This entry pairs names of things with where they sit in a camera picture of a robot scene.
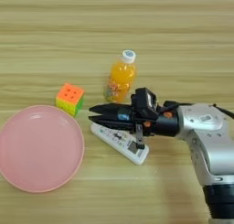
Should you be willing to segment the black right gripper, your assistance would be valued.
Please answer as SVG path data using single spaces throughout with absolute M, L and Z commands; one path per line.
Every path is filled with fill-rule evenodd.
M 139 149 L 144 149 L 145 136 L 175 137 L 178 134 L 179 123 L 176 104 L 167 111 L 165 106 L 157 104 L 157 98 L 154 94 L 133 94 L 131 101 L 132 108 L 130 105 L 118 103 L 99 104 L 90 107 L 91 112 L 101 115 L 90 116 L 89 119 L 114 130 L 130 132 L 134 129 Z

